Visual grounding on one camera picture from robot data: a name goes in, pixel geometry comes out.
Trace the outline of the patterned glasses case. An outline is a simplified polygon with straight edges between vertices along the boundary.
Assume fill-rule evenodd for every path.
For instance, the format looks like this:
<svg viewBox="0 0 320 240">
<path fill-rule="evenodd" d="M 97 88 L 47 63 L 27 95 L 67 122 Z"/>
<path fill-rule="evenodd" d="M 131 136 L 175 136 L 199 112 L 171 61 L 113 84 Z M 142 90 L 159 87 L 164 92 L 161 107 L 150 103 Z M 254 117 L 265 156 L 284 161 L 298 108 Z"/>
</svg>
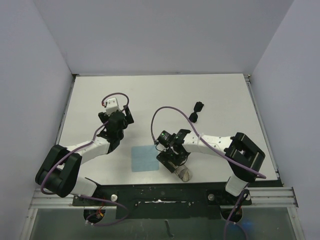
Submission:
<svg viewBox="0 0 320 240">
<path fill-rule="evenodd" d="M 178 166 L 169 162 L 169 166 L 170 172 L 174 173 L 181 181 L 186 183 L 192 179 L 192 172 L 185 164 Z"/>
</svg>

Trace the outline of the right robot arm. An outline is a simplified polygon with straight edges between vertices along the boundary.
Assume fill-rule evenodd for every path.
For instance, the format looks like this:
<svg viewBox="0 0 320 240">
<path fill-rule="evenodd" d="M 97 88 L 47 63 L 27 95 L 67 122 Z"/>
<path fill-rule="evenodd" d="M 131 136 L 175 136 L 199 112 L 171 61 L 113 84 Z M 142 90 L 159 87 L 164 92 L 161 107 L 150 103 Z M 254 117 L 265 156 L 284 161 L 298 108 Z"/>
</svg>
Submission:
<svg viewBox="0 0 320 240">
<path fill-rule="evenodd" d="M 156 159 L 183 182 L 192 178 L 191 171 L 185 165 L 191 153 L 228 158 L 232 175 L 225 185 L 222 197 L 230 205 L 239 201 L 241 192 L 259 177 L 258 172 L 266 157 L 265 153 L 241 132 L 234 136 L 221 137 L 197 135 L 187 129 L 173 134 L 164 130 L 154 143 L 162 147 Z"/>
</svg>

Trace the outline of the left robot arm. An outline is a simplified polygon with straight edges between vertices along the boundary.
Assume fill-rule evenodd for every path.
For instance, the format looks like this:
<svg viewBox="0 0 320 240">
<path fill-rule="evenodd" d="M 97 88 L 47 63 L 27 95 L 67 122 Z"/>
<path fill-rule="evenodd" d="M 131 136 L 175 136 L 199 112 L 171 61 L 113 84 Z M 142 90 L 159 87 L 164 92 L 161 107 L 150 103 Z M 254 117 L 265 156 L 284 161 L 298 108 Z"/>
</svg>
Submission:
<svg viewBox="0 0 320 240">
<path fill-rule="evenodd" d="M 100 112 L 98 116 L 102 126 L 94 132 L 92 140 L 68 147 L 56 144 L 50 149 L 35 176 L 35 182 L 43 194 L 61 198 L 80 195 L 92 206 L 100 203 L 102 193 L 97 189 L 99 184 L 79 176 L 80 167 L 99 156 L 112 153 L 124 138 L 124 130 L 134 120 L 127 105 L 123 110 Z"/>
</svg>

